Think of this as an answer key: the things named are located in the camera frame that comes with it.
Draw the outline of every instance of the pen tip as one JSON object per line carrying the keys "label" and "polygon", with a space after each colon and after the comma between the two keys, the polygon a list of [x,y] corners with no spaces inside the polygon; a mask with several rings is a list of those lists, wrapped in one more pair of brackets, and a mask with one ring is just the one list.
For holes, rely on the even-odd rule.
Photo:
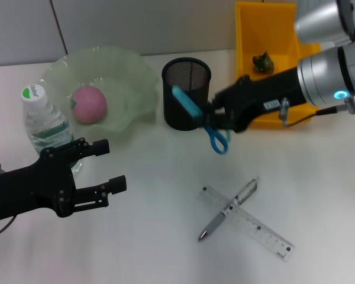
{"label": "pen tip", "polygon": [[207,235],[208,235],[207,231],[202,232],[200,237],[199,237],[199,241],[202,241]]}

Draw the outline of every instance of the silver pen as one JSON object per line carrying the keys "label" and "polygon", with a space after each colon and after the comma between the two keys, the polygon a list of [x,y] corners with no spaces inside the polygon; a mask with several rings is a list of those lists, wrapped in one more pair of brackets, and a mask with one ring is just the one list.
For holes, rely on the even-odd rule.
{"label": "silver pen", "polygon": [[[246,201],[257,189],[259,177],[252,179],[241,191],[233,198],[233,202],[237,205],[241,205]],[[214,230],[221,225],[226,219],[226,216],[233,210],[232,204],[226,204],[226,206],[217,214],[216,217],[202,230],[199,241],[202,241],[205,237],[209,236]]]}

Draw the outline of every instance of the scissor handle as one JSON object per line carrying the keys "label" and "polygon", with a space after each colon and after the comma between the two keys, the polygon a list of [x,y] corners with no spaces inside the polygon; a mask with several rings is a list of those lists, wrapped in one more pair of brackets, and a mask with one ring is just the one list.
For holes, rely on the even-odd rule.
{"label": "scissor handle", "polygon": [[[231,138],[230,131],[227,130],[226,137],[224,137],[221,133],[213,130],[211,127],[204,127],[204,129],[209,134],[213,150],[220,155],[225,154],[227,152],[227,150],[229,149],[228,142],[230,141],[230,138]],[[220,142],[222,144],[222,146],[224,146],[223,150],[220,150],[220,148],[218,148],[217,143],[216,143],[216,139],[218,140],[218,142]]]}

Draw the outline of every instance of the blue indicator light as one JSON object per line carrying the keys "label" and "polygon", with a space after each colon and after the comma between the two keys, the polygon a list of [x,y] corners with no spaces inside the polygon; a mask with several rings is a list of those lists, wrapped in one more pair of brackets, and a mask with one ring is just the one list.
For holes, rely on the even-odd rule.
{"label": "blue indicator light", "polygon": [[346,99],[348,97],[348,92],[338,91],[334,93],[335,99]]}

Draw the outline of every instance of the pink ball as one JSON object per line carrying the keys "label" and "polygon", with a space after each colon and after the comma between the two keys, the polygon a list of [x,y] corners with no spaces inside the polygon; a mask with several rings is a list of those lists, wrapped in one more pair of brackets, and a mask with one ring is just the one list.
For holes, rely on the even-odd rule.
{"label": "pink ball", "polygon": [[83,86],[71,97],[71,110],[82,123],[96,123],[107,114],[107,100],[102,92],[93,86]]}

